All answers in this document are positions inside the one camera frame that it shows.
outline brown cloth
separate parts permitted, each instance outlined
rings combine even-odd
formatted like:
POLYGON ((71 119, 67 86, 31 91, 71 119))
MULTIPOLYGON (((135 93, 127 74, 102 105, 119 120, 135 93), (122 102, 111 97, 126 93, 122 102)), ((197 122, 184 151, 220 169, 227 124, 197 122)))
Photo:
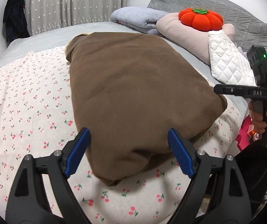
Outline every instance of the brown cloth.
POLYGON ((87 127, 94 175, 107 185, 173 157, 167 133, 190 139, 226 108, 208 82, 155 35, 96 32, 66 47, 76 127, 87 127))

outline pumpkin plush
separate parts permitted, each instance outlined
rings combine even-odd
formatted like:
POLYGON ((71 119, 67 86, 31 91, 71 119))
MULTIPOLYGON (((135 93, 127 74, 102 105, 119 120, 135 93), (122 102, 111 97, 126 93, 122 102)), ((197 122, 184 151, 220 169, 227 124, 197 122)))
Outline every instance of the pumpkin plush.
POLYGON ((187 8, 178 17, 182 24, 203 32, 221 30, 224 24, 222 16, 211 10, 187 8))

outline gray pillowcase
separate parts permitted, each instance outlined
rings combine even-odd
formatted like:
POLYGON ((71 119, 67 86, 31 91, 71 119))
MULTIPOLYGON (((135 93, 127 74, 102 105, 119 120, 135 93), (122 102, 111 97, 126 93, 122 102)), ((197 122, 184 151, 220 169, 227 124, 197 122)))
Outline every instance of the gray pillowcase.
POLYGON ((225 24, 235 26, 234 42, 244 52, 252 45, 264 46, 267 51, 267 23, 229 0, 151 0, 148 7, 169 13, 188 7, 213 10, 223 17, 225 24))

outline hanging coat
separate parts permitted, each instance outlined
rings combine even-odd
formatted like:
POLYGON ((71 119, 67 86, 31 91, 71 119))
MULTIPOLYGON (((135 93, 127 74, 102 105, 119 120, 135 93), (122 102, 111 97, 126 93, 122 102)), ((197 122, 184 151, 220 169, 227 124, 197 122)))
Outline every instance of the hanging coat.
POLYGON ((6 28, 6 40, 12 42, 18 38, 30 37, 27 31, 27 21, 24 13, 24 0, 7 0, 3 23, 6 28))

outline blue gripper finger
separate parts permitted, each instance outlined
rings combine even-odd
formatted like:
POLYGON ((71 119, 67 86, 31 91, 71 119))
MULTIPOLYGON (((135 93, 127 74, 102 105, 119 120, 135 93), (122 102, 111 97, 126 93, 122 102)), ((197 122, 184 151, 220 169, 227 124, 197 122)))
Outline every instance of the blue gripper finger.
POLYGON ((196 149, 190 141, 184 139, 182 135, 171 128, 168 132, 168 144, 179 163, 182 172, 192 179, 197 171, 196 149))
POLYGON ((65 177, 68 179, 76 173, 76 170, 91 142, 91 134, 87 128, 80 130, 73 141, 66 144, 63 149, 62 168, 65 177))

